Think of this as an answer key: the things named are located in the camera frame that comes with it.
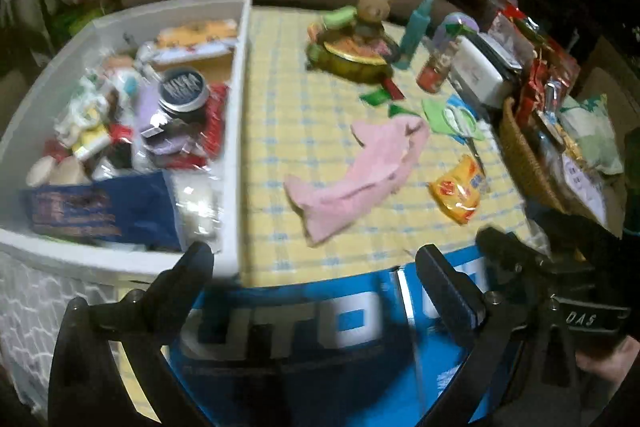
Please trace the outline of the right hand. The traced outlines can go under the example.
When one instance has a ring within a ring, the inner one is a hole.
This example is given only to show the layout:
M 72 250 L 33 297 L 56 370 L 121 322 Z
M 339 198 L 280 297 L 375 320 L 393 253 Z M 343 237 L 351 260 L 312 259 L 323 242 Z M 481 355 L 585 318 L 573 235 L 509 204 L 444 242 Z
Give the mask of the right hand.
M 627 336 L 618 346 L 605 355 L 576 352 L 576 364 L 584 372 L 597 375 L 615 387 L 620 387 L 639 354 L 639 343 Z

